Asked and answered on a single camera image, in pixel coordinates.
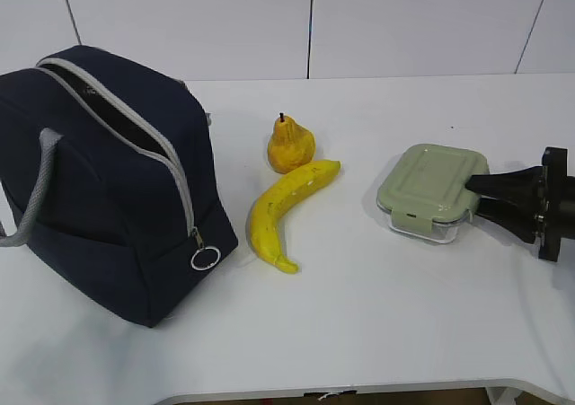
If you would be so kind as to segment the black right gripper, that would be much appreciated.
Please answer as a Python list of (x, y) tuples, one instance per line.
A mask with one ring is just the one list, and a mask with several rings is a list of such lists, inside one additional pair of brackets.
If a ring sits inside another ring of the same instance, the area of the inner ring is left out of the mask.
[(540, 236), (536, 220), (540, 182), (544, 176), (542, 239), (538, 256), (557, 261), (562, 238), (574, 239), (574, 177), (567, 171), (568, 150), (546, 147), (542, 166), (500, 174), (475, 174), (464, 185), (482, 197), (476, 215), (534, 243)]

